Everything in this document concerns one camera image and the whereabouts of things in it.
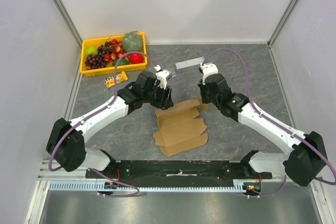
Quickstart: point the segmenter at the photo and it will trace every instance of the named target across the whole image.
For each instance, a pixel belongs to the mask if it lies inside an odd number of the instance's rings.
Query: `red tomato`
[[[132,64],[143,63],[143,56],[141,54],[133,53],[130,56],[130,62]]]

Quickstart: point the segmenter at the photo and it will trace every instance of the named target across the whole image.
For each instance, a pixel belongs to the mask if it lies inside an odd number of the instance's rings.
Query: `cardboard box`
[[[200,98],[183,101],[167,110],[156,110],[159,131],[153,134],[160,151],[172,156],[206,144],[208,134],[203,133],[206,125],[197,108],[209,110]]]

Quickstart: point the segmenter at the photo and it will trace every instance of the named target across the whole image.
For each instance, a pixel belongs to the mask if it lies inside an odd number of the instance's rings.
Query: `black base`
[[[326,149],[322,136],[314,131],[305,135],[305,140],[315,147],[325,158]],[[293,146],[287,161],[283,162],[285,172],[295,183],[308,186],[326,166],[325,162],[304,143]]]
[[[232,186],[233,179],[259,179],[259,174],[248,165],[251,152],[238,163],[230,161],[117,161],[103,173],[111,178],[137,187],[219,187]],[[190,176],[169,176],[182,172]],[[262,173],[263,179],[272,179],[271,173]],[[86,178],[101,178],[92,171]]]

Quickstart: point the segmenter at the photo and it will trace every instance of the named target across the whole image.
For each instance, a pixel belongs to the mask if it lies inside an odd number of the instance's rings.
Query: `yellow wrapper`
[[[120,83],[122,81],[127,81],[128,77],[125,73],[125,71],[122,71],[121,73],[117,73],[117,83]],[[107,77],[106,79],[104,79],[104,83],[106,85],[107,88],[110,88],[112,86],[114,86],[114,78],[113,76]]]

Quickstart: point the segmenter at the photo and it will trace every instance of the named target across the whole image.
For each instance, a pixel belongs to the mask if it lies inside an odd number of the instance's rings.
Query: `wire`
[[[262,189],[262,188],[263,188],[263,187],[262,187],[262,186],[263,186],[262,184],[263,184],[263,183],[260,181],[260,191],[256,191],[256,190],[254,190],[254,189],[251,189],[251,191],[254,191],[254,192],[257,193],[257,194],[261,194],[261,192],[262,192],[262,190],[263,190],[263,189]]]
[[[256,196],[254,196],[254,195],[248,195],[247,198],[255,198],[255,199],[256,198],[265,198],[265,197],[269,197],[269,196],[273,196],[275,194],[278,194],[278,193],[280,193],[284,189],[284,187],[286,185],[286,181],[287,181],[287,175],[284,176],[284,181],[282,182],[280,188],[278,190],[276,190],[275,192],[270,193],[270,194],[264,194],[264,195],[256,195]]]
[[[118,64],[119,64],[120,60],[121,60],[122,58],[124,58],[125,56],[130,55],[130,54],[134,54],[134,53],[141,54],[141,55],[144,55],[144,56],[148,57],[148,58],[152,61],[152,63],[154,64],[155,67],[158,65],[158,64],[156,64],[156,62],[155,62],[151,57],[149,57],[147,54],[144,54],[143,52],[136,52],[136,51],[127,52],[126,54],[123,54],[123,55],[117,60],[117,63],[115,64],[114,72],[113,72],[113,78],[114,78],[114,80],[117,79],[117,67],[118,67]],[[60,145],[63,143],[63,141],[64,141],[66,138],[68,138],[69,134],[70,134],[75,128],[77,128],[79,125],[81,125],[82,122],[85,123],[87,120],[89,120],[89,119],[92,118],[93,116],[95,116],[95,115],[99,114],[100,112],[104,111],[105,109],[107,109],[108,106],[111,106],[111,105],[116,101],[117,97],[118,97],[118,85],[117,85],[117,82],[115,81],[115,85],[114,85],[114,97],[113,97],[112,101],[111,101],[108,105],[106,105],[105,107],[102,107],[101,109],[99,109],[99,110],[97,110],[97,111],[95,111],[95,112],[89,114],[89,115],[88,115],[86,118],[84,118],[81,122],[76,123],[74,126],[72,126],[72,127],[71,127],[71,128],[70,128],[70,129],[69,129],[69,130],[68,130],[68,131],[67,131],[67,132],[60,138],[60,140],[58,141],[58,143],[55,145],[55,147],[54,147],[54,149],[53,149],[53,151],[52,151],[52,153],[51,153],[51,156],[50,156],[50,158],[49,158],[48,167],[49,167],[49,170],[50,170],[50,171],[55,172],[55,171],[57,171],[57,170],[59,170],[59,169],[62,168],[61,166],[58,166],[58,167],[56,167],[56,168],[53,168],[53,167],[52,167],[52,164],[53,164],[53,160],[54,160],[54,158],[55,158],[55,154],[56,154],[58,148],[59,148]],[[109,177],[107,177],[106,175],[104,175],[102,172],[100,172],[100,171],[98,171],[98,170],[96,170],[96,169],[94,169],[94,168],[90,168],[90,169],[91,169],[92,171],[94,171],[95,173],[97,173],[98,175],[100,175],[101,177],[104,177],[105,179],[108,179],[108,180],[110,180],[110,181],[112,181],[112,182],[114,182],[114,183],[117,183],[117,184],[120,184],[120,185],[123,185],[123,186],[126,186],[126,187],[130,187],[130,188],[133,188],[133,189],[136,189],[136,190],[137,190],[137,192],[134,193],[134,194],[126,194],[126,195],[110,195],[110,196],[108,196],[108,197],[129,197],[129,196],[137,195],[137,194],[140,192],[139,189],[138,189],[137,187],[135,187],[135,186],[132,186],[132,185],[129,185],[129,184],[126,184],[126,183],[123,183],[123,182],[119,182],[119,181],[117,181],[117,180],[115,180],[115,179],[109,178]]]
[[[113,178],[109,178],[108,176],[104,175],[102,172],[98,171],[97,169],[91,168],[91,170],[94,171],[95,173],[97,173],[99,176],[101,176],[101,177],[103,177],[105,179],[108,179],[111,182],[117,183],[118,186],[122,185],[122,186],[130,187],[130,188],[133,188],[133,189],[136,190],[136,192],[134,192],[134,193],[131,193],[131,194],[122,194],[122,195],[114,195],[114,194],[112,194],[112,195],[104,195],[102,193],[97,193],[100,196],[109,197],[109,198],[125,198],[125,197],[135,196],[135,195],[139,194],[139,192],[140,192],[140,190],[136,186],[132,186],[132,185],[126,184],[124,182],[115,180]]]
[[[297,140],[303,142],[306,146],[308,146],[316,155],[318,155],[323,162],[325,162],[325,164],[329,167],[330,171],[332,172],[332,175],[334,176],[335,182],[330,182],[327,180],[324,180],[322,178],[315,178],[315,180],[320,181],[322,183],[328,184],[328,185],[332,185],[335,186],[336,185],[336,170],[335,168],[332,166],[332,164],[327,160],[326,157],[324,157],[314,146],[312,146],[310,143],[308,143],[305,139],[303,139],[302,137],[298,136],[297,134],[295,134],[293,131],[283,127],[281,124],[277,123],[276,121],[274,121],[273,119],[269,118],[268,116],[261,114],[261,112],[256,108],[253,99],[252,99],[252,95],[251,95],[251,91],[250,91],[250,83],[249,83],[249,76],[248,76],[248,72],[247,72],[247,66],[243,60],[243,58],[239,55],[239,53],[237,53],[236,51],[230,49],[230,48],[219,48],[215,51],[213,51],[211,54],[209,54],[207,57],[205,57],[204,61],[203,61],[203,65],[204,63],[208,62],[208,60],[210,59],[210,57],[212,55],[214,55],[215,53],[219,52],[219,51],[230,51],[232,53],[234,53],[241,61],[241,63],[243,64],[244,67],[244,71],[245,71],[245,79],[246,79],[246,92],[247,92],[247,97],[248,100],[251,104],[251,106],[253,107],[253,109],[258,113],[259,116],[262,116],[263,118],[265,118],[267,121],[269,121],[270,123],[274,124],[275,126],[279,127],[280,129],[282,129],[283,131],[285,131],[286,133],[292,135],[293,137],[295,137]]]
[[[257,185],[261,185],[261,181],[262,181],[262,175],[261,175],[261,173],[259,173],[259,181],[258,181]]]

